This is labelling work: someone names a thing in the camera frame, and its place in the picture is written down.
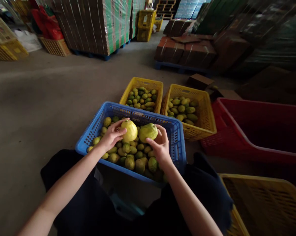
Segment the yellow plastic crate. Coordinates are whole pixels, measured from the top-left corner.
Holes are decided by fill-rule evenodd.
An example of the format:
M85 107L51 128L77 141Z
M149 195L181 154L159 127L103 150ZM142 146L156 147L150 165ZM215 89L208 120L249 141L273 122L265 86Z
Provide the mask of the yellow plastic crate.
M161 26L162 26L162 22L163 22L163 19L161 19L161 20L155 20L155 23L154 24L157 26L157 29L156 29L157 32L160 31Z
M64 39L53 40L40 37L40 40L49 54L65 57L71 54Z
M29 54L17 39L0 44L0 61L18 61Z
M6 25L6 23L0 18L0 44L7 43L12 40L16 40L16 35Z
M138 42L149 42L151 34L152 34L152 28L151 29L138 28L137 41Z
M163 94L163 83L156 80L149 80L139 77L133 77L129 84L127 85L123 96L119 103L125 105L127 102L128 94L133 88L145 87L148 89L157 90L157 100L155 101L155 110L154 113L160 114L161 103L162 103L162 94Z
M296 235L296 187L282 179L220 174L241 228L234 236Z
M197 100L199 106L196 107L198 121L195 126L182 122L184 139L197 141L217 133L215 118L211 107L209 94L202 90L188 88L185 86L171 84L166 96L163 99L161 114L168 115L169 99L173 97L185 97Z
M138 28L151 29L154 26L157 10L146 9L139 11Z

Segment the red bag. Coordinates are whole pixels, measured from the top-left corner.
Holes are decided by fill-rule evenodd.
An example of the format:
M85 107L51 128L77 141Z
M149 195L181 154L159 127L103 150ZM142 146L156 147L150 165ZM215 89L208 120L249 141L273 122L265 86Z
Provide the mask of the red bag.
M31 13L46 39L60 40L64 36L55 16L48 16L43 6L40 10L32 9Z

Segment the person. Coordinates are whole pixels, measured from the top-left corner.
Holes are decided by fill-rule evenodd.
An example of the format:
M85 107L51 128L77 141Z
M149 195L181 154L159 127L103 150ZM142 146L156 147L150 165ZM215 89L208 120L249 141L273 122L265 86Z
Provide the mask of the person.
M93 177L92 170L100 158L123 139L127 130L120 129L120 126L124 120L111 125L100 142L84 157L73 150L62 150L52 157L41 171L47 194L18 236L48 235L53 223L58 235L168 233L220 236L226 233L231 224L232 200L218 175L206 160L194 155L195 162L207 170L187 165L189 170L186 170L185 181L172 162L168 136L160 125L156 125L157 138L147 138L146 141L153 148L168 179L167 186L163 188L160 199L134 221L115 213L110 198Z

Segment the blue plastic crate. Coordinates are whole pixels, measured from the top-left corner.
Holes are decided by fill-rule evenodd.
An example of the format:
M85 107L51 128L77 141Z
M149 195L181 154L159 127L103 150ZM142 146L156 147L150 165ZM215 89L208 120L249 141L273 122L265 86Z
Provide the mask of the blue plastic crate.
M169 152L173 163L181 174L184 173L186 164L185 142L183 135L182 122L177 119L159 115L153 112L138 110L136 108L124 106L113 102L105 102L102 104L99 111L96 113L89 126L84 131L76 144L76 151L81 155L87 154L87 148L95 137L100 136L103 120L106 117L118 116L119 118L129 117L137 126L148 123L159 124L167 130L169 139ZM100 159L100 163L128 174L136 179L151 183L155 186L162 186L162 184L155 182L143 175L134 171L128 170L117 164L111 163L107 160Z

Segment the concrete floor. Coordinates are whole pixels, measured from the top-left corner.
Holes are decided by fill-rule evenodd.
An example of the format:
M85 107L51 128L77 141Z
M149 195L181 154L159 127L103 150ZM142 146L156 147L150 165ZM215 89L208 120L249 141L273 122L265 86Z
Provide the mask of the concrete floor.
M44 50L21 61L0 61L0 235L13 235L43 199L41 168L60 149L74 149L101 104L119 102L132 77L162 81L164 94L172 83L185 84L189 74L153 68L161 36L158 32L148 43L132 42L108 62L53 56ZM215 80L220 88L236 87L232 80ZM198 142L186 145L191 161L200 146ZM267 175L252 163L209 160L218 172ZM160 195L151 185L105 166L99 168L105 188L114 186L145 205Z

